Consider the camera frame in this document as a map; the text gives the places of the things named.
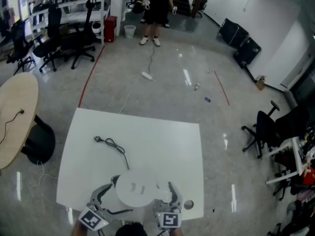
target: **white trash can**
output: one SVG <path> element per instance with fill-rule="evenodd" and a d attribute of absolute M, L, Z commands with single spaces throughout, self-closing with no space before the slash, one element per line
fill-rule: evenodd
<path fill-rule="evenodd" d="M 136 26 L 125 26 L 125 37 L 133 38 L 134 32 L 136 31 Z"/>

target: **wooden round table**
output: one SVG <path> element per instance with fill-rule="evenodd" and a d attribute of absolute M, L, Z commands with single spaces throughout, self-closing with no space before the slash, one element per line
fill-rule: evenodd
<path fill-rule="evenodd" d="M 0 169 L 13 162 L 19 152 L 43 164 L 55 149 L 55 134 L 37 115 L 38 82 L 31 73 L 20 73 L 0 87 Z"/>

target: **red tape line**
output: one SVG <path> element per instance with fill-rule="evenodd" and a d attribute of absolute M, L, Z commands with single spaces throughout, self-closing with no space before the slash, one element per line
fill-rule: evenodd
<path fill-rule="evenodd" d="M 83 100 L 83 96 L 84 96 L 84 93 L 85 93 L 85 89 L 87 88 L 87 85 L 89 83 L 90 77 L 91 77 L 91 75 L 92 75 L 92 73 L 94 71 L 94 68 L 95 68 L 95 66 L 96 66 L 96 64 L 97 64 L 97 62 L 99 60 L 99 57 L 101 56 L 103 50 L 104 50 L 104 46 L 103 46 L 102 50 L 100 51 L 100 53 L 99 53 L 99 55 L 98 55 L 98 57 L 97 57 L 97 59 L 96 59 L 96 61 L 94 63 L 94 66 L 93 66 L 93 68 L 92 68 L 92 70 L 91 70 L 91 72 L 90 72 L 90 74 L 88 76 L 87 81 L 85 82 L 85 85 L 84 85 L 84 88 L 83 88 L 83 91 L 82 91 L 82 94 L 81 94 L 81 97 L 80 97 L 79 105 L 78 105 L 79 108 L 81 107 L 81 104 L 82 104 L 82 100 Z"/>
<path fill-rule="evenodd" d="M 218 79 L 218 81 L 219 81 L 219 83 L 220 83 L 220 86 L 221 86 L 221 88 L 222 88 L 222 90 L 223 90 L 223 93 L 224 93 L 224 95 L 225 95 L 226 101 L 227 101 L 228 105 L 230 105 L 230 103 L 229 103 L 229 101 L 228 101 L 228 98 L 227 98 L 227 96 L 226 96 L 226 93 L 225 93 L 225 91 L 224 91 L 224 88 L 223 88 L 223 86 L 222 86 L 222 84 L 221 84 L 221 81 L 219 80 L 219 77 L 218 77 L 217 73 L 216 73 L 215 71 L 214 71 L 214 73 L 215 73 L 215 75 L 216 75 L 216 77 L 217 77 L 217 79 Z"/>

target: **table leg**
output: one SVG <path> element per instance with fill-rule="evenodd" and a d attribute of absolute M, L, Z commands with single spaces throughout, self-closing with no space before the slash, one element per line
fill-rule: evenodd
<path fill-rule="evenodd" d="M 285 143 L 285 144 L 282 145 L 281 147 L 279 147 L 279 148 L 273 150 L 272 152 L 265 154 L 264 157 L 268 157 L 268 156 L 274 155 L 274 154 L 276 154 L 276 153 L 279 153 L 281 150 L 283 150 L 284 148 L 289 147 L 289 146 L 292 146 L 291 141 Z"/>
<path fill-rule="evenodd" d="M 55 149 L 55 133 L 53 129 L 45 124 L 38 116 L 34 121 L 37 123 L 29 134 L 21 152 L 28 156 L 29 160 L 37 164 L 41 161 L 46 163 L 52 156 Z"/>
<path fill-rule="evenodd" d="M 290 173 L 290 174 L 288 174 L 288 175 L 285 175 L 285 176 L 283 176 L 283 177 L 278 177 L 278 178 L 275 178 L 275 179 L 266 181 L 266 184 L 271 184 L 271 183 L 279 182 L 279 181 L 285 180 L 285 179 L 287 179 L 287 178 L 294 177 L 294 176 L 296 176 L 297 174 L 298 174 L 298 172 L 295 171 L 295 172 Z"/>

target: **glossy floor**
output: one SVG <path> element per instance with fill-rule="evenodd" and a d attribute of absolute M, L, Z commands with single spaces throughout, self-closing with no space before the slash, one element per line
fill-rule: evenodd
<path fill-rule="evenodd" d="M 294 197 L 272 195 L 276 185 L 265 185 L 277 166 L 270 159 L 257 160 L 255 148 L 243 153 L 249 136 L 242 125 L 255 123 L 259 110 L 268 112 L 270 100 L 281 108 L 273 118 L 289 109 L 281 93 L 265 88 L 258 91 L 233 58 L 197 45 L 177 43 L 161 37 L 157 48 L 139 39 L 118 38 L 108 44 L 91 76 L 82 107 L 117 113 L 142 71 L 150 67 L 156 81 L 140 78 L 122 114 L 199 123 L 204 170 L 204 217 L 183 222 L 186 236 L 264 236 L 278 222 L 289 220 L 286 206 Z M 95 57 L 101 50 L 97 46 Z M 58 176 L 67 132 L 78 106 L 82 89 L 94 63 L 80 58 L 77 68 L 71 62 L 56 62 L 57 72 L 47 66 L 38 79 L 38 115 L 55 131 L 57 144 L 45 173 Z M 13 74 L 16 64 L 2 62 L 0 85 Z M 217 76 L 226 92 L 225 97 Z M 194 85 L 200 88 L 194 91 Z M 69 236 L 78 212 L 56 203 L 57 180 L 44 176 L 25 155 L 20 154 L 0 177 L 0 235 Z M 24 179 L 16 184 L 17 179 Z M 235 188 L 232 202 L 232 186 Z M 105 228 L 114 235 L 119 222 Z M 146 224 L 150 236 L 157 235 L 154 224 Z"/>

